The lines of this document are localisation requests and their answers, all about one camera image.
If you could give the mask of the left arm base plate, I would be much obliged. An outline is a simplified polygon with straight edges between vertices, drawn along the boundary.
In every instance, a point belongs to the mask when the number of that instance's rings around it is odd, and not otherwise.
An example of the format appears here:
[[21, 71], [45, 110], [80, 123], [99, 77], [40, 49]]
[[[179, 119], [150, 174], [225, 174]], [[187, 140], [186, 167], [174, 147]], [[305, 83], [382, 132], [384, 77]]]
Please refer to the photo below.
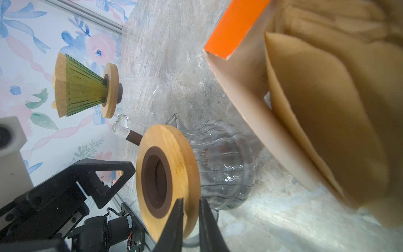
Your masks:
[[130, 229], [127, 252], [152, 252], [155, 248], [155, 242], [140, 218], [125, 202], [121, 203], [121, 213], [127, 217]]

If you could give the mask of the green glass dripper cone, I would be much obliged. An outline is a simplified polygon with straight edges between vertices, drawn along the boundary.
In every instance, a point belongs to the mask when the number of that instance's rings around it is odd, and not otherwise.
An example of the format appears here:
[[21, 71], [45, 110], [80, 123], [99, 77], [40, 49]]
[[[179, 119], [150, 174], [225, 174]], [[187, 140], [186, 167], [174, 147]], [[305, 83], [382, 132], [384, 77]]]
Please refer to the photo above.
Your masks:
[[69, 55], [66, 55], [66, 77], [66, 116], [105, 102], [107, 81]]

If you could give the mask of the clear glass server wooden handle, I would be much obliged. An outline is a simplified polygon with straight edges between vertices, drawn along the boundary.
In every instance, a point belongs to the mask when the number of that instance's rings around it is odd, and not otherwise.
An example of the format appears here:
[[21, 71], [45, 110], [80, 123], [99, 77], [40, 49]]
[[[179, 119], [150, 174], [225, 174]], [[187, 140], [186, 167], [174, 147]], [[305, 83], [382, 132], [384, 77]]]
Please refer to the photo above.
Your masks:
[[170, 88], [158, 77], [120, 79], [118, 101], [112, 131], [136, 146], [148, 128], [165, 123], [171, 115]]

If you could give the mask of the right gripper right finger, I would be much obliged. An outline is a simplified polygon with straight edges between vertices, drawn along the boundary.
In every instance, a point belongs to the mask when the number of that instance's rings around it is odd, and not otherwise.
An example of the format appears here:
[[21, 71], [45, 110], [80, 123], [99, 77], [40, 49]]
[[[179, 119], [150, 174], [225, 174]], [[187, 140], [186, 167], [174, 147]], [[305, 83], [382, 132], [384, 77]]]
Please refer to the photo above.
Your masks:
[[199, 246], [201, 252], [230, 252], [205, 199], [199, 201]]

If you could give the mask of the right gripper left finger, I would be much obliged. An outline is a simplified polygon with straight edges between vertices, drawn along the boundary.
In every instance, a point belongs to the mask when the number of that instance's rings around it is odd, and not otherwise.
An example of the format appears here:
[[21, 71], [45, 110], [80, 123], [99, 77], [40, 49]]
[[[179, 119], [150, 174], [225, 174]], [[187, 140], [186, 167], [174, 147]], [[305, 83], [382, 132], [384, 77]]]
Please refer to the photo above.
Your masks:
[[183, 246], [183, 198], [178, 198], [153, 252], [181, 252]]

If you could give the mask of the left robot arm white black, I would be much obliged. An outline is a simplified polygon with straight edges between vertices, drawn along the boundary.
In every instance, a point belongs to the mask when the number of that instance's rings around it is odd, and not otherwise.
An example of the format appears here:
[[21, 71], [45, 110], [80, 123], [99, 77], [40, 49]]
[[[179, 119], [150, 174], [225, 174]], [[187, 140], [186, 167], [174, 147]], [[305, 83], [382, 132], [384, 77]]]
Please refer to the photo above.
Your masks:
[[1, 251], [107, 252], [130, 234], [128, 220], [89, 217], [86, 199], [105, 208], [134, 173], [131, 162], [83, 159], [22, 190], [1, 203]]

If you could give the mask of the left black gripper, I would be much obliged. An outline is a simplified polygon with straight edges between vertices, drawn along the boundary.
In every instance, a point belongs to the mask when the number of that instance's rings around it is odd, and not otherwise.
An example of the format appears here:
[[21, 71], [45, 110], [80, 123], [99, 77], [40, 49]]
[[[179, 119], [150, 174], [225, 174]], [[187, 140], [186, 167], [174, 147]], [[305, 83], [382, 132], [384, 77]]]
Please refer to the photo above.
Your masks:
[[127, 161], [83, 159], [1, 208], [1, 242], [65, 239], [87, 215], [86, 196], [104, 208], [135, 174]]

